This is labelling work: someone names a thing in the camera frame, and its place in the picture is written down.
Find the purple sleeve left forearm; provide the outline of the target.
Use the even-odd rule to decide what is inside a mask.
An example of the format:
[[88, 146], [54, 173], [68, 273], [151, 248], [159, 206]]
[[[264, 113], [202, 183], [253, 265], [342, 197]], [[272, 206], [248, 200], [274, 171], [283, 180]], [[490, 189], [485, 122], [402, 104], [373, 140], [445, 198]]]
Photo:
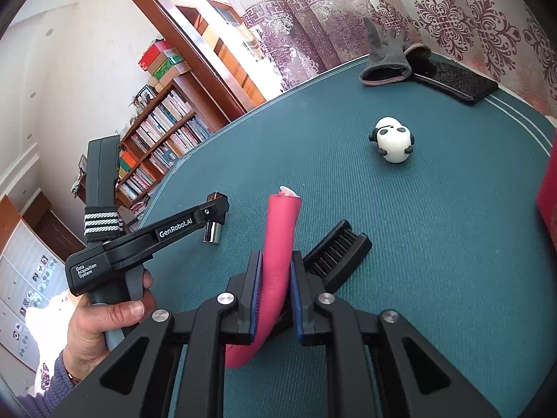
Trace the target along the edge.
[[49, 417], [55, 408], [77, 387], [80, 378], [74, 368], [74, 357], [64, 349], [55, 362], [50, 386], [44, 394], [17, 396], [30, 417]]

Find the person's left hand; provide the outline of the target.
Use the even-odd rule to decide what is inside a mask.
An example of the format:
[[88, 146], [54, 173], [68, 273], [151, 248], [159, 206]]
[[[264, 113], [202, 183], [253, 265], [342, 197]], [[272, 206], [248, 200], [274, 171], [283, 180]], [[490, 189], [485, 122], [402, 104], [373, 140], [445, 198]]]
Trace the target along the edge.
[[115, 305], [93, 305], [87, 294], [81, 296], [70, 320], [67, 344], [62, 352], [66, 372], [74, 380], [83, 380], [109, 355], [105, 333], [135, 326], [157, 307], [150, 292], [153, 278], [143, 270], [143, 295], [140, 300]]

